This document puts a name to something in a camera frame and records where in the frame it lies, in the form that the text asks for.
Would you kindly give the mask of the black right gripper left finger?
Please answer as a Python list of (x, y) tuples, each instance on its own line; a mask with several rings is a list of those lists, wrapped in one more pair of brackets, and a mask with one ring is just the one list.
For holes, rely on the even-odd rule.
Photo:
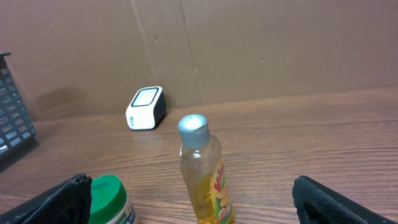
[(1, 214), (4, 224), (87, 224), (90, 219), (91, 183), (77, 174), (46, 192)]

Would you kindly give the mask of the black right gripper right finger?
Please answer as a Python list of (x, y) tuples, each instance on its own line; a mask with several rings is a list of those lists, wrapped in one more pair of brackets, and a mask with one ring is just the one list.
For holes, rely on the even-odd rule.
[(300, 224), (396, 224), (304, 175), (292, 196)]

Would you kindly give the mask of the green lid jar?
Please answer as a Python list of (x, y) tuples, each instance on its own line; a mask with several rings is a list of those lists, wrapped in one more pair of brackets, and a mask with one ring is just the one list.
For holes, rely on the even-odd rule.
[(102, 175), (91, 183), (89, 224), (140, 224), (140, 218), (121, 180)]

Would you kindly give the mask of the yellow dish soap bottle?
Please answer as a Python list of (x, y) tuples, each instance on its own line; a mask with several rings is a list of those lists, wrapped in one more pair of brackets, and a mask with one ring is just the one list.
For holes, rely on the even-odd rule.
[(201, 114), (189, 114), (178, 123), (182, 140), (180, 170), (198, 223), (234, 223), (219, 140), (210, 134)]

